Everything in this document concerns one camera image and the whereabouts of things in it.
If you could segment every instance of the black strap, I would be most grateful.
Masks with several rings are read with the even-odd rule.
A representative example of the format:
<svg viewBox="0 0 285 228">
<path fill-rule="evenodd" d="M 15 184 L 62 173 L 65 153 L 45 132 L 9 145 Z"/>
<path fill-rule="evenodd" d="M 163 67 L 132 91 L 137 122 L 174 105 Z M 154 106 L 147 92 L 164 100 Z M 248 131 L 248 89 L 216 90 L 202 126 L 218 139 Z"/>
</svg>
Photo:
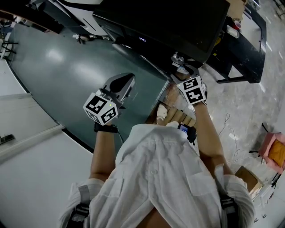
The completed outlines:
<svg viewBox="0 0 285 228">
<path fill-rule="evenodd" d="M 73 210 L 66 228 L 83 228 L 84 219 L 89 215 L 90 193 L 87 185 L 78 188 L 80 204 Z"/>
<path fill-rule="evenodd" d="M 95 122 L 94 125 L 94 131 L 98 132 L 98 131 L 105 131 L 105 132 L 111 132 L 111 133 L 118 133 L 118 129 L 115 127 L 114 124 L 112 124 L 111 126 L 109 125 L 101 125 L 97 122 Z"/>
<path fill-rule="evenodd" d="M 239 208 L 235 200 L 227 195 L 220 196 L 222 209 L 227 215 L 227 225 L 230 228 L 239 228 L 240 226 L 240 216 Z"/>
</svg>

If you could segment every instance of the shirt pocket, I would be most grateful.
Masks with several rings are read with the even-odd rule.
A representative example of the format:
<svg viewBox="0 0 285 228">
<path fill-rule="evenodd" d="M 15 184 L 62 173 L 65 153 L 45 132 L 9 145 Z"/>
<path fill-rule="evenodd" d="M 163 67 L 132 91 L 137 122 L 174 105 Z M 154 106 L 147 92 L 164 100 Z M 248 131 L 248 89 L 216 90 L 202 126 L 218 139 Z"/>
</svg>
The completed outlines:
<svg viewBox="0 0 285 228">
<path fill-rule="evenodd" d="M 193 196 L 206 195 L 217 191 L 215 180 L 210 173 L 200 172 L 186 178 Z"/>
<path fill-rule="evenodd" d="M 118 198 L 122 192 L 123 179 L 107 179 L 98 195 Z"/>
</svg>

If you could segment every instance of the wrist strap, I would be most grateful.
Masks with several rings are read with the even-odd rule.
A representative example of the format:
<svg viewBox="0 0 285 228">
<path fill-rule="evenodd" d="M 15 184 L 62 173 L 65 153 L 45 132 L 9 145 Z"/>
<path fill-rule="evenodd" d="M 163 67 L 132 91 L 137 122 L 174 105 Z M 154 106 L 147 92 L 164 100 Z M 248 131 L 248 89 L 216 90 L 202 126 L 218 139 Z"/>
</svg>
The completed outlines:
<svg viewBox="0 0 285 228">
<path fill-rule="evenodd" d="M 104 132 L 111 132 L 111 133 L 118 133 L 118 129 L 115 127 L 115 125 L 101 125 L 97 122 L 95 122 L 95 125 L 94 125 L 94 131 L 95 132 L 98 132 L 98 131 L 104 131 Z"/>
</svg>

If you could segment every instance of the black strap buckle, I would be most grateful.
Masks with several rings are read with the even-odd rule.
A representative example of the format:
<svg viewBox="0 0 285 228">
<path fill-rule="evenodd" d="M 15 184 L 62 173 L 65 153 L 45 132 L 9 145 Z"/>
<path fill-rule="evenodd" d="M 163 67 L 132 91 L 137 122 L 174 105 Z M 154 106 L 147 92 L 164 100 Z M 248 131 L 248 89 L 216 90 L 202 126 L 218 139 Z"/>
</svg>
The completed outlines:
<svg viewBox="0 0 285 228">
<path fill-rule="evenodd" d="M 89 206 L 87 204 L 79 204 L 75 207 L 75 213 L 87 217 L 89 215 Z"/>
<path fill-rule="evenodd" d="M 239 218 L 239 208 L 235 200 L 227 195 L 224 195 L 220 199 L 222 209 L 226 212 L 228 226 L 231 228 L 239 228 L 240 218 Z"/>
</svg>

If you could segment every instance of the shoulder strap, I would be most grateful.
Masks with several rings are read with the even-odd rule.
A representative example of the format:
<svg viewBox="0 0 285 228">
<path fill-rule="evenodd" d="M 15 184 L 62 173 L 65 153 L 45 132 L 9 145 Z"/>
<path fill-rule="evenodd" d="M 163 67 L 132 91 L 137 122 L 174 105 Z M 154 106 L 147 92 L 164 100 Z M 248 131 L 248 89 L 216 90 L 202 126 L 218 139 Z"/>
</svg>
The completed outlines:
<svg viewBox="0 0 285 228">
<path fill-rule="evenodd" d="M 221 228 L 239 228 L 241 224 L 239 208 L 235 200 L 228 196 L 225 189 L 223 165 L 218 165 L 215 168 L 215 177 L 222 206 Z"/>
<path fill-rule="evenodd" d="M 83 228 L 84 219 L 89 215 L 90 193 L 87 185 L 80 186 L 80 204 L 73 210 L 66 228 Z"/>
</svg>

